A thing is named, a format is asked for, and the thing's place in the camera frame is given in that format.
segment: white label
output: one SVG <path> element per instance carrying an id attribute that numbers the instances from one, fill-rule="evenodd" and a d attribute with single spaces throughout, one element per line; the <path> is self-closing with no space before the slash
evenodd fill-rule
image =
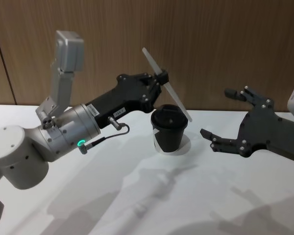
<path id="1" fill-rule="evenodd" d="M 116 111 L 113 116 L 116 118 L 118 116 L 120 116 L 122 113 L 125 113 L 126 110 L 125 110 L 125 107 L 121 108 L 120 110 Z"/>
<path id="2" fill-rule="evenodd" d="M 92 115 L 94 117 L 96 117 L 97 115 L 99 115 L 98 110 L 92 104 L 87 105 L 87 108 L 92 113 Z"/>
<path id="3" fill-rule="evenodd" d="M 159 132 L 159 130 L 155 128 L 155 129 L 152 130 L 152 132 L 153 132 L 154 135 L 156 135 Z"/>

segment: black lid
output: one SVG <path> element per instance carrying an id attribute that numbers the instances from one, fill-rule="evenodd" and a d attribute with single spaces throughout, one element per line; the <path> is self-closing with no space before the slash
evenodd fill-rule
<path id="1" fill-rule="evenodd" d="M 179 107 L 165 104 L 153 112 L 151 122 L 160 128 L 184 129 L 187 126 L 188 120 Z"/>

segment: white table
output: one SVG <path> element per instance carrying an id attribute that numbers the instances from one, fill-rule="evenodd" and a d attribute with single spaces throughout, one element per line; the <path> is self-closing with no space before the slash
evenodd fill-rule
<path id="1" fill-rule="evenodd" d="M 37 126 L 35 109 L 0 106 L 0 127 Z M 265 150 L 214 153 L 200 128 L 236 138 L 245 112 L 190 114 L 174 156 L 155 150 L 150 115 L 133 112 L 121 119 L 128 135 L 49 164 L 38 186 L 1 179 L 0 235 L 294 235 L 294 162 Z"/>

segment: robotic hand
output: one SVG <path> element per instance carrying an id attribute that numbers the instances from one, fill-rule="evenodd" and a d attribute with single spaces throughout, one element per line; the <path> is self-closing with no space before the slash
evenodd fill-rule
<path id="1" fill-rule="evenodd" d="M 161 85 L 169 86 L 165 70 L 159 69 L 155 75 L 121 74 L 112 90 L 65 111 L 70 103 L 74 72 L 82 70 L 84 42 L 76 33 L 67 31 L 57 31 L 55 42 L 51 95 L 36 110 L 41 125 L 33 129 L 20 126 L 0 129 L 0 173 L 18 189 L 39 184 L 48 172 L 48 162 L 75 148 L 79 147 L 86 154 L 105 139 L 128 133 L 128 125 L 117 120 L 135 110 L 152 112 Z M 157 66 L 148 52 L 147 59 L 153 62 L 153 67 Z M 117 130 L 127 127 L 128 131 L 85 145 L 109 124 Z"/>
<path id="2" fill-rule="evenodd" d="M 228 98 L 249 102 L 253 109 L 245 115 L 236 140 L 224 139 L 201 129 L 201 135 L 211 141 L 210 147 L 214 152 L 247 158 L 259 149 L 267 149 L 294 161 L 294 122 L 275 114 L 272 99 L 257 94 L 248 86 L 240 92 L 226 89 L 224 93 Z M 288 108 L 294 115 L 294 91 Z"/>

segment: cup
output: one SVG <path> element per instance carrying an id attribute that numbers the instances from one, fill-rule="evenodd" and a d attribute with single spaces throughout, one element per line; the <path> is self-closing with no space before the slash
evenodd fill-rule
<path id="1" fill-rule="evenodd" d="M 176 105 L 165 104 L 151 115 L 153 140 L 164 153 L 179 149 L 188 119 Z"/>

